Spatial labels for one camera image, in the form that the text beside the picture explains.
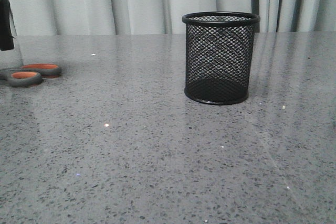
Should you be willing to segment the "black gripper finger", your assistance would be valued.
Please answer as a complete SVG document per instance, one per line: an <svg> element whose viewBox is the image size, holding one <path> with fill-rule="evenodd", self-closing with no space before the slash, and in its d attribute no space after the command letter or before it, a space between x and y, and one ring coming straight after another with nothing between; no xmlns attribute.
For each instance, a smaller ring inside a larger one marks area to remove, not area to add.
<svg viewBox="0 0 336 224"><path fill-rule="evenodd" d="M1 51L14 49L10 15L11 7L9 0L1 0Z"/></svg>

